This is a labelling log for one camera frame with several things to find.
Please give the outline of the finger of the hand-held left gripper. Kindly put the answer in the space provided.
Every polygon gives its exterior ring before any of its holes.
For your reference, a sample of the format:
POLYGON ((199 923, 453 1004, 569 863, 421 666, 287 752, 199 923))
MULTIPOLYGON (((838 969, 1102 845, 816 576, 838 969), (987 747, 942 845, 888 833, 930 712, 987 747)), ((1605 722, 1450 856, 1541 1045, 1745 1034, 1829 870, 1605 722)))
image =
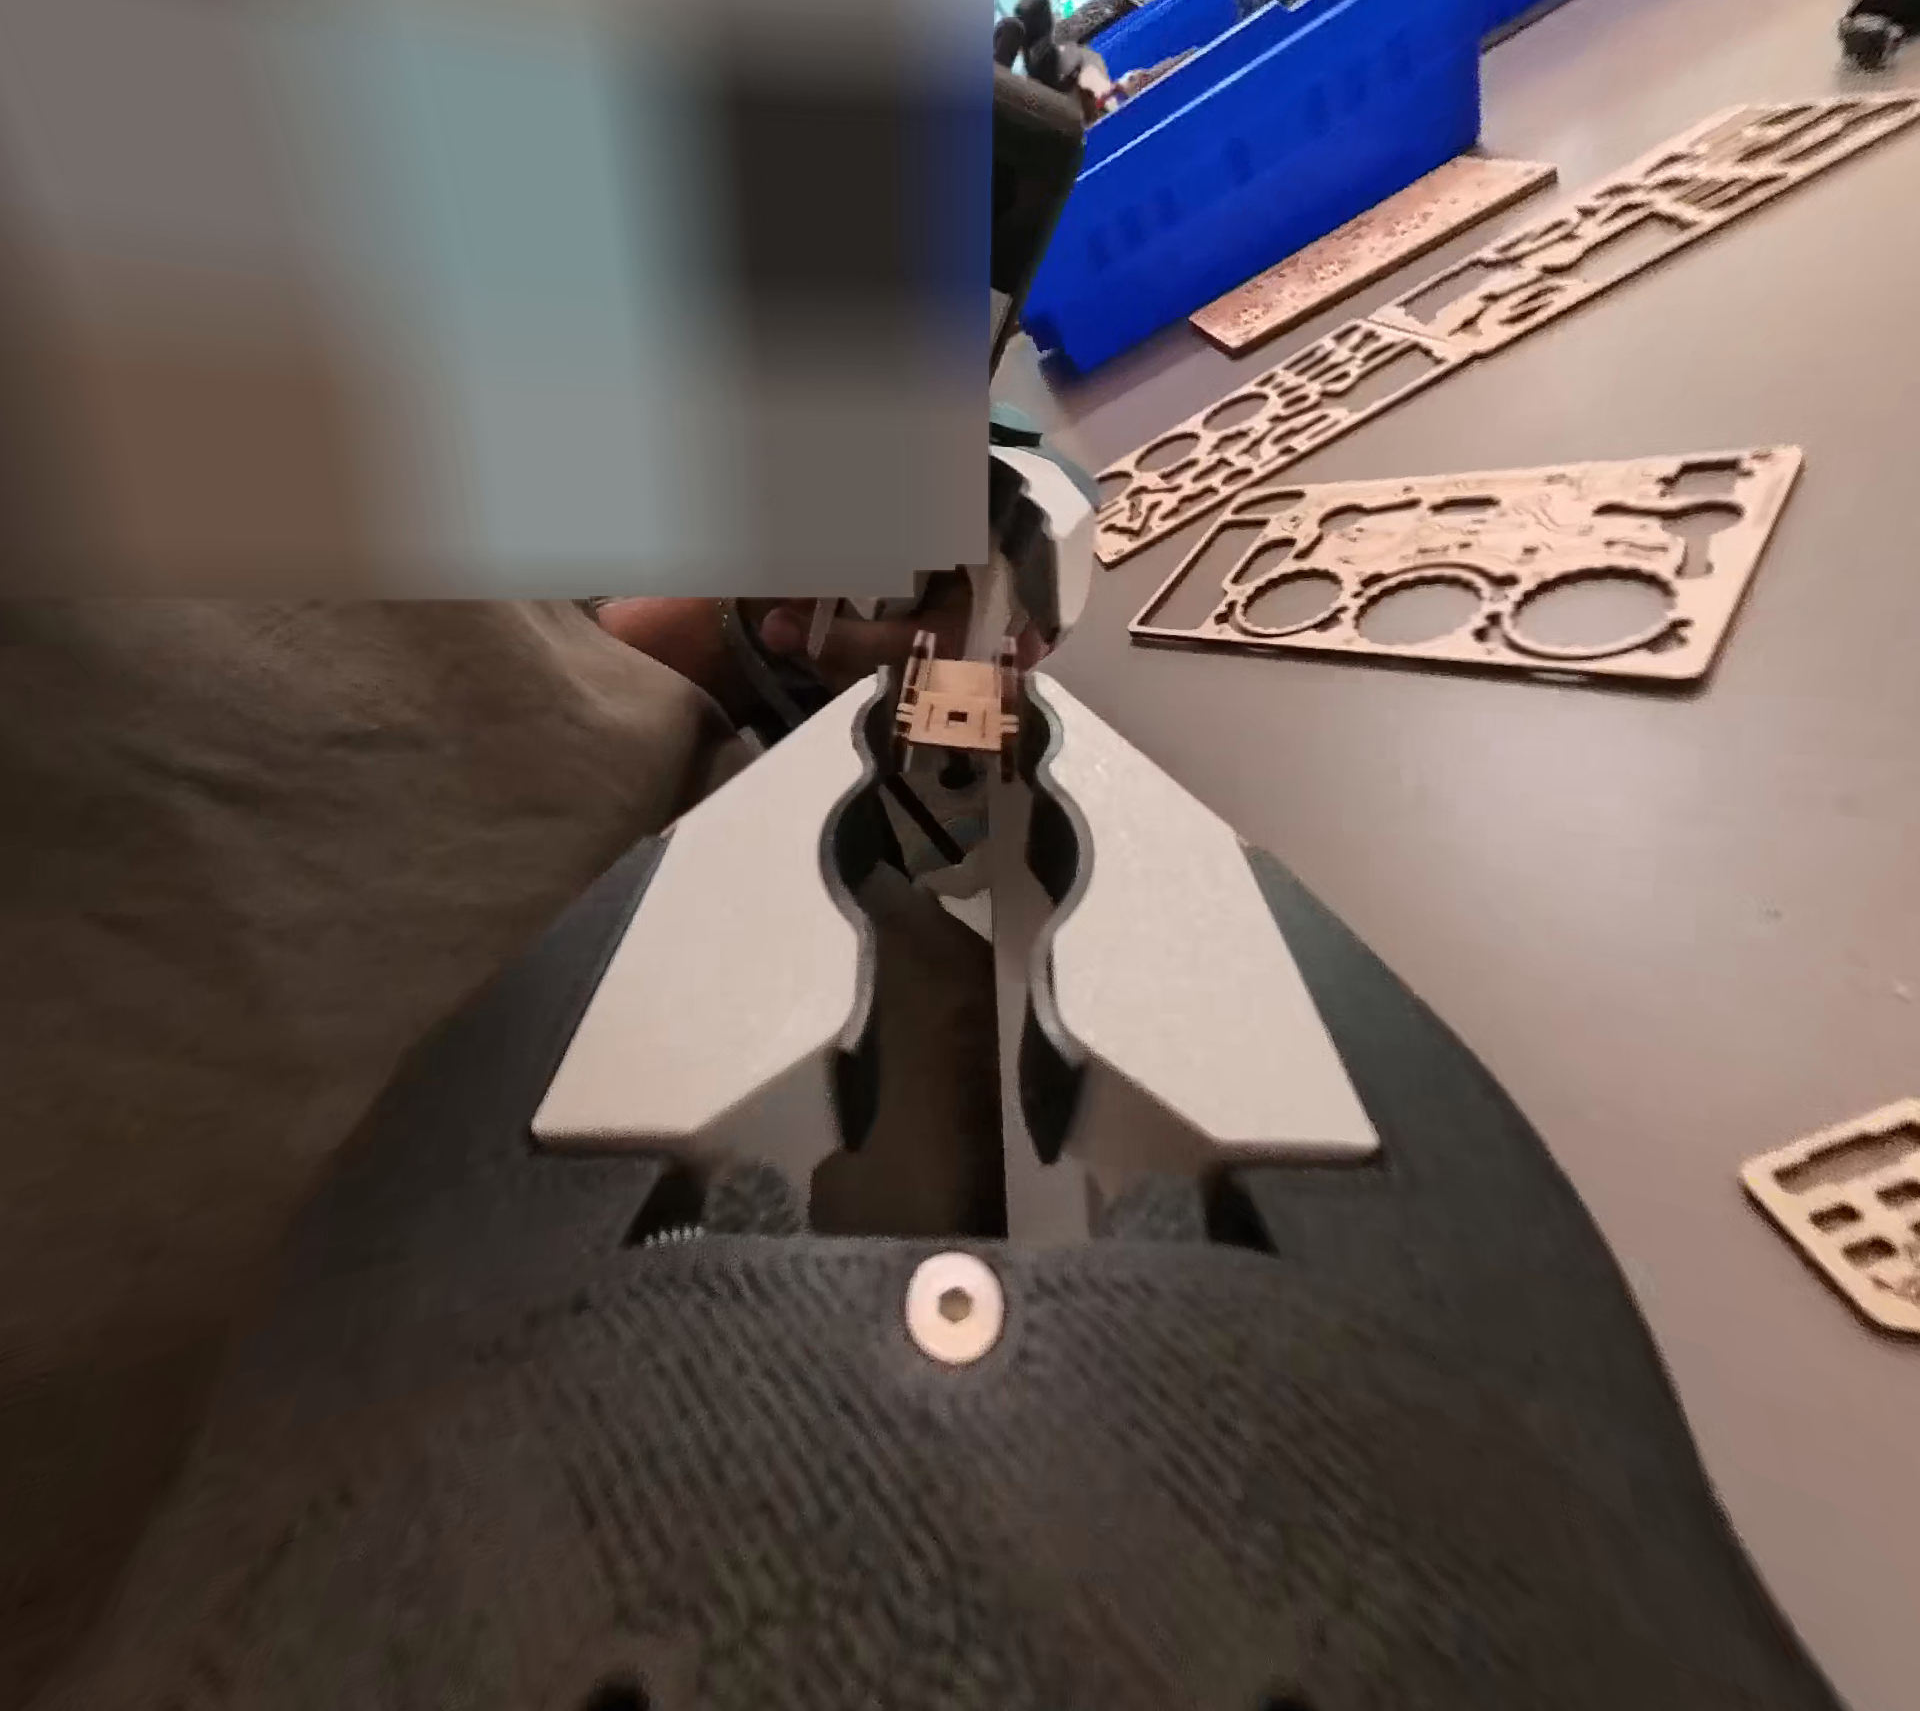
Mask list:
POLYGON ((1063 456, 992 456, 992 594, 1027 673, 1079 627, 1091 594, 1097 486, 1063 456))

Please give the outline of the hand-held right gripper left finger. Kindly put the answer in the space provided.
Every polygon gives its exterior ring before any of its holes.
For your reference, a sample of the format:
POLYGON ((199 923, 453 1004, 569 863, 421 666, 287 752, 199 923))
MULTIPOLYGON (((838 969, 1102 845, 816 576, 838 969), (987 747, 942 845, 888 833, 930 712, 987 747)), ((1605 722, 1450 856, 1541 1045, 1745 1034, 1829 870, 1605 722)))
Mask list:
POLYGON ((790 1181, 879 1111, 879 937, 892 675, 869 675, 665 837, 534 1111, 535 1144, 790 1181))

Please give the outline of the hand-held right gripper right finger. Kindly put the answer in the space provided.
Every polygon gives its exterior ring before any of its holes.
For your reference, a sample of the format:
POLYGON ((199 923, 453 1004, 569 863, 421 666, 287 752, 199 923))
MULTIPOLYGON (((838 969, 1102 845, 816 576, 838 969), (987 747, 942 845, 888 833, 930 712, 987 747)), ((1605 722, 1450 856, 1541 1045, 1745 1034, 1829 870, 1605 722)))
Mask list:
POLYGON ((1055 679, 1020 718, 1026 954, 1016 1090, 1044 1169, 1134 1179, 1355 1166, 1380 1154, 1237 830, 1055 679))

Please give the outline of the small wooden puzzle assembly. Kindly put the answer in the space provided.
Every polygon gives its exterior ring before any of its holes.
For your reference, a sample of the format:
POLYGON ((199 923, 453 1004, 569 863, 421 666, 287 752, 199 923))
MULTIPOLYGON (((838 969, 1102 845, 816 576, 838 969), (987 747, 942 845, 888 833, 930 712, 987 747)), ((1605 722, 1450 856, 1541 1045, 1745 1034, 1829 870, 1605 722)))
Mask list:
POLYGON ((919 631, 904 662, 892 741, 905 763, 913 752, 958 752, 1013 763, 1020 737, 1020 638, 1005 633, 992 658, 947 658, 919 631))

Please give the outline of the slotted wooden puzzle piece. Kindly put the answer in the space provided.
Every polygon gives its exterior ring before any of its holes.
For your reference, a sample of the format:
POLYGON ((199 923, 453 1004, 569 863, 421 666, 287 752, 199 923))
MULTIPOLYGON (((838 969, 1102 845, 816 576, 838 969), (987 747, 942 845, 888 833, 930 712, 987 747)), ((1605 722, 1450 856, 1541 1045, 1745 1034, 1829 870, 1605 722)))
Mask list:
POLYGON ((1918 1099, 1759 1154, 1745 1198, 1866 1327, 1918 1340, 1918 1099))

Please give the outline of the person's left hand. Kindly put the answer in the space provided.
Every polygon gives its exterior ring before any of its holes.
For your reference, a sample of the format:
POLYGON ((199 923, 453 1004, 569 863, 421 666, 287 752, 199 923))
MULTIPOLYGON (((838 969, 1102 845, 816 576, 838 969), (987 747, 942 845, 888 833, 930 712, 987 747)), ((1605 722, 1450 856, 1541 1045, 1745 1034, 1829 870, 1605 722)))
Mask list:
POLYGON ((587 601, 588 618, 613 641, 673 670, 722 704, 745 704, 749 675, 730 637, 741 637, 762 663, 797 666, 827 690, 844 690, 905 662, 919 623, 913 618, 834 618, 815 633, 815 601, 745 601, 737 612, 709 598, 587 601))

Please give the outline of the dark engraved wooden board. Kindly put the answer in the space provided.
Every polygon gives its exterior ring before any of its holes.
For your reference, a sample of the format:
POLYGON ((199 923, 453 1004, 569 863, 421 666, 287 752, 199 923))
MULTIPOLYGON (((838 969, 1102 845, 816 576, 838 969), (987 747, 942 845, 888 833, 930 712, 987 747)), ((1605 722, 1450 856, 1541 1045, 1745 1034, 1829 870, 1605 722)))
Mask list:
POLYGON ((1559 181, 1557 163, 1458 156, 1188 313, 1218 352, 1251 352, 1559 181))

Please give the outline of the wide wooden puzzle sheet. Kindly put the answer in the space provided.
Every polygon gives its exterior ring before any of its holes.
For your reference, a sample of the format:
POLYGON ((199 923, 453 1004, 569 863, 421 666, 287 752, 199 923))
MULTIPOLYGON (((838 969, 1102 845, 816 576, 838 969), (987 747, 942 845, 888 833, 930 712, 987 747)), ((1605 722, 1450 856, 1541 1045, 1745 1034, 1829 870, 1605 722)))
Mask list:
POLYGON ((1262 488, 1127 623, 1130 641, 1698 690, 1807 473, 1797 447, 1262 488))

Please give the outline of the narrow square-holed wooden puzzle sheet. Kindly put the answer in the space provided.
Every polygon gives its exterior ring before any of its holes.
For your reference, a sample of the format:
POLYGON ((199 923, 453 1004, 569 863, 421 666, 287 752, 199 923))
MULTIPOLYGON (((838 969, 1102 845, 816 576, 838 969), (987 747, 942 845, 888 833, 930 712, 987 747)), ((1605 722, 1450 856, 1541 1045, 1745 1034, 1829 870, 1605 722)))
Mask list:
POLYGON ((1918 125, 1914 93, 1736 105, 1375 311, 1447 358, 1500 352, 1918 125))

